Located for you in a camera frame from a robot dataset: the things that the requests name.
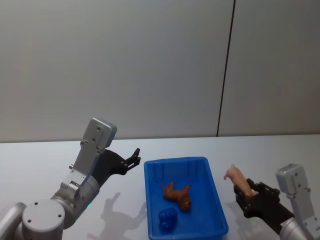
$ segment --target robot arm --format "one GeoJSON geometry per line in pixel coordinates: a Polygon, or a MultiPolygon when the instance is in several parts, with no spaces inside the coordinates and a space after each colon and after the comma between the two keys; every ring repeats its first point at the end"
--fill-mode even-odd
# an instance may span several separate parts
{"type": "Polygon", "coordinates": [[[61,240],[63,230],[76,222],[111,175],[125,175],[140,163],[139,148],[128,159],[105,149],[116,131],[111,123],[91,119],[60,189],[49,200],[13,206],[0,219],[0,240],[61,240]]]}
{"type": "Polygon", "coordinates": [[[234,186],[236,202],[246,218],[258,217],[268,224],[281,240],[319,240],[320,222],[315,217],[310,188],[304,168],[289,164],[276,172],[280,190],[290,199],[293,213],[281,203],[280,191],[260,182],[247,179],[251,189],[258,192],[247,200],[243,191],[234,186]]]}

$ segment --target table surface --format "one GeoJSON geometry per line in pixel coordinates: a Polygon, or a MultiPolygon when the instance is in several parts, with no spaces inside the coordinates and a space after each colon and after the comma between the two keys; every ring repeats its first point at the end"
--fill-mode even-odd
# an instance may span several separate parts
{"type": "MultiPolygon", "coordinates": [[[[149,160],[204,156],[229,225],[225,239],[276,240],[278,236],[260,219],[243,217],[235,202],[231,181],[223,180],[235,164],[255,182],[278,188],[276,170],[289,164],[304,166],[315,212],[320,213],[320,135],[241,136],[114,140],[110,150],[124,158],[140,148],[141,163],[125,176],[113,175],[63,239],[147,240],[147,212],[143,163],[149,160]]],[[[0,144],[0,204],[33,203],[49,199],[74,163],[78,141],[0,144]]],[[[282,193],[281,203],[292,209],[282,193]]]]}

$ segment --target brown toy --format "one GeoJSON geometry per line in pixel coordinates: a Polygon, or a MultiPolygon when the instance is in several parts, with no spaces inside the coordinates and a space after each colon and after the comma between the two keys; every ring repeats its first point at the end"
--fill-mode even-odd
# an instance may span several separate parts
{"type": "Polygon", "coordinates": [[[162,185],[163,197],[167,200],[175,201],[178,203],[181,211],[189,211],[191,208],[191,199],[188,193],[191,184],[183,187],[181,190],[174,189],[176,181],[170,182],[167,186],[160,182],[162,185]]]}
{"type": "Polygon", "coordinates": [[[251,189],[247,179],[235,165],[232,164],[231,167],[226,171],[224,180],[226,180],[226,178],[230,178],[233,184],[241,189],[247,200],[258,194],[258,192],[251,189]]]}

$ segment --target blue plastic bin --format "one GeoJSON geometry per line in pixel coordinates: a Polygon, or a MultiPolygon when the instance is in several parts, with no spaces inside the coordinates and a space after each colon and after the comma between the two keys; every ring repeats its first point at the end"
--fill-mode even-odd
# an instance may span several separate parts
{"type": "Polygon", "coordinates": [[[148,235],[151,240],[222,240],[229,228],[205,157],[169,158],[144,163],[148,235]],[[175,188],[192,184],[190,212],[181,212],[175,202],[163,197],[159,182],[176,181],[175,188]],[[177,224],[170,231],[159,225],[160,211],[174,207],[177,224]]]}

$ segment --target gray wall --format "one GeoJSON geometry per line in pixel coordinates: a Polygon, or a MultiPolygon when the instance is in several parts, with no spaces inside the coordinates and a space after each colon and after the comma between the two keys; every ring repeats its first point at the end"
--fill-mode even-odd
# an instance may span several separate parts
{"type": "MultiPolygon", "coordinates": [[[[2,0],[0,142],[215,136],[233,0],[2,0]]],[[[236,0],[219,136],[320,133],[320,2],[236,0]]]]}

